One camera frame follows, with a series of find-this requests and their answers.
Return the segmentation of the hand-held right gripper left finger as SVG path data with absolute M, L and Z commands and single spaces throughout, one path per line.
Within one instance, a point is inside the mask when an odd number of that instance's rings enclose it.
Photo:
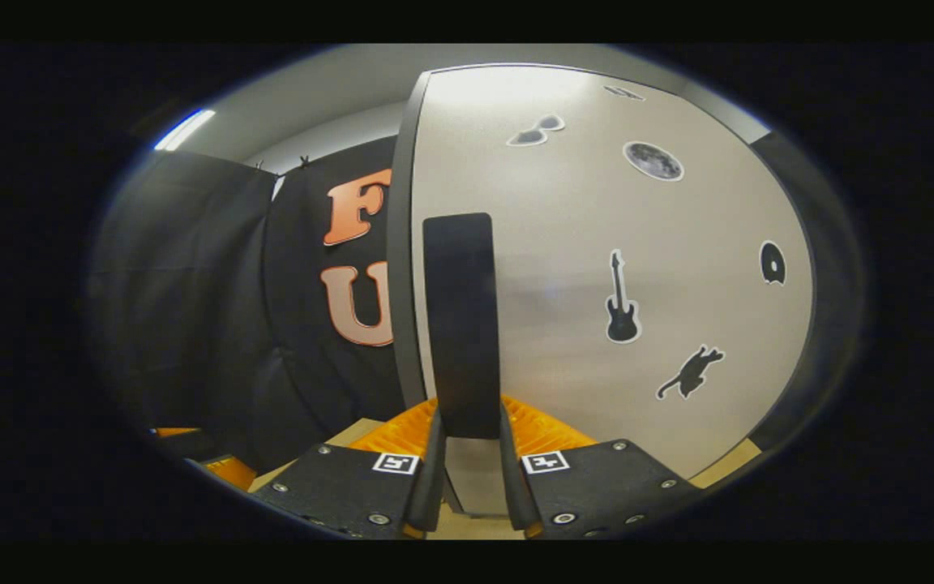
M 439 525 L 446 431 L 437 401 L 356 422 L 252 485 L 252 496 L 343 539 L 425 539 Z

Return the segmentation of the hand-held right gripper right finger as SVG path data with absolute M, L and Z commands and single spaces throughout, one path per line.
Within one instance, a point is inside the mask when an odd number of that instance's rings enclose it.
M 627 539 L 703 492 L 626 437 L 595 440 L 508 396 L 499 461 L 509 521 L 524 539 Z

